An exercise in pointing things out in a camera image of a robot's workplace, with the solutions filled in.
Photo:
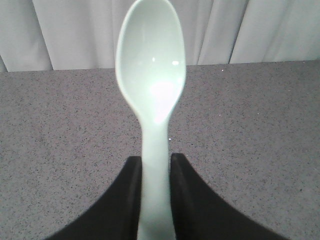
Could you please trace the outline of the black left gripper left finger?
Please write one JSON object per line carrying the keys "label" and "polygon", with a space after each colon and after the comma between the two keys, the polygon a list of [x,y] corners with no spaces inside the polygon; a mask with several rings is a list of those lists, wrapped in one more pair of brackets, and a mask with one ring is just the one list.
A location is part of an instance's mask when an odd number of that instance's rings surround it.
{"label": "black left gripper left finger", "polygon": [[106,192],[49,240],[136,240],[141,208],[142,161],[130,156]]}

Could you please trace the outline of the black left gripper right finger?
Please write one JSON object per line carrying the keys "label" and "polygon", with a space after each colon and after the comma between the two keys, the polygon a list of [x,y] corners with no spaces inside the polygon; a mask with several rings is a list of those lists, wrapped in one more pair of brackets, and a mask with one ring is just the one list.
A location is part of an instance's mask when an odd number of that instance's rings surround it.
{"label": "black left gripper right finger", "polygon": [[171,155],[170,201],[178,240],[284,239],[224,201],[182,153]]}

